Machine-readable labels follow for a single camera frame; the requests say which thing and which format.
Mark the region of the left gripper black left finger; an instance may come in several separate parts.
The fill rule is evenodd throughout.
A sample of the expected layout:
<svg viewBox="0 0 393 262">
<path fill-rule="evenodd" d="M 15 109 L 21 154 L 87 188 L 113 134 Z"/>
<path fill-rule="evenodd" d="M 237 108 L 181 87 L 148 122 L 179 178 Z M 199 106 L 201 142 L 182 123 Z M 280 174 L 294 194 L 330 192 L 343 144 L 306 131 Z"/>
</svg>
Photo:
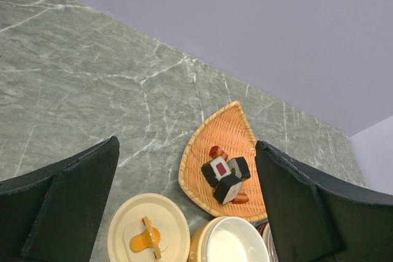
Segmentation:
<svg viewBox="0 0 393 262">
<path fill-rule="evenodd" d="M 1 181 L 1 261 L 89 261 L 119 149 L 112 136 Z"/>
</svg>

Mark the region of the sushi roll white centre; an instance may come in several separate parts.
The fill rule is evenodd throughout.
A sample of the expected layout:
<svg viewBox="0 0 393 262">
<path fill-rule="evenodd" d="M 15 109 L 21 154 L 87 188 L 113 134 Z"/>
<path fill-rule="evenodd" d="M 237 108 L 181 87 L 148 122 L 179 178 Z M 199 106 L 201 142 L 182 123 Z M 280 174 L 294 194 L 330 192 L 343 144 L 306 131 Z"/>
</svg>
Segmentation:
<svg viewBox="0 0 393 262">
<path fill-rule="evenodd" d="M 234 174 L 225 176 L 219 180 L 213 197 L 220 204 L 226 204 L 233 200 L 241 189 L 243 181 Z"/>
</svg>

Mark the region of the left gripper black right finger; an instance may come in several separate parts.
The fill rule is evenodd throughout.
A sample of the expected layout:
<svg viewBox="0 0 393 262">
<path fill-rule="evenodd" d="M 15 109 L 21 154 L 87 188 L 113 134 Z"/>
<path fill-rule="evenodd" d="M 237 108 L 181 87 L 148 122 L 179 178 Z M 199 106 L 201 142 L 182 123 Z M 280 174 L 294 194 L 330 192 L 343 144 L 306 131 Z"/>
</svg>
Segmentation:
<svg viewBox="0 0 393 262">
<path fill-rule="evenodd" d="M 279 261 L 392 261 L 392 196 L 340 180 L 265 141 L 255 164 Z"/>
</svg>

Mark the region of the sushi roll green centre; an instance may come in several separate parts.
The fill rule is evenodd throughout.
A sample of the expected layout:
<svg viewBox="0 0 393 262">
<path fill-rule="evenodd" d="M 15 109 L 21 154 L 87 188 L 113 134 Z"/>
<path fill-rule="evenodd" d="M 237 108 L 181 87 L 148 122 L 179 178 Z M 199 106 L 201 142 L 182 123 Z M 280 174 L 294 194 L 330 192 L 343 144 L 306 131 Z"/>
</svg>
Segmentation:
<svg viewBox="0 0 393 262">
<path fill-rule="evenodd" d="M 249 166 L 243 156 L 232 158 L 227 162 L 227 165 L 230 168 L 230 172 L 242 181 L 246 181 L 251 178 Z"/>
</svg>

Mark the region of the sushi roll red centre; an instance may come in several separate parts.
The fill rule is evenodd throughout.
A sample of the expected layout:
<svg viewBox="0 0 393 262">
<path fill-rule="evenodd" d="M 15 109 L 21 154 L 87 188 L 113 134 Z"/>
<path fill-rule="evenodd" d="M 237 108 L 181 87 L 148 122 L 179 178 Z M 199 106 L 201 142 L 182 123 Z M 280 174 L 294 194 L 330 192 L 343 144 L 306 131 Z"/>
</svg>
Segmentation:
<svg viewBox="0 0 393 262">
<path fill-rule="evenodd" d="M 215 188 L 222 178 L 233 174 L 226 160 L 221 156 L 203 164 L 201 172 L 212 188 Z"/>
</svg>

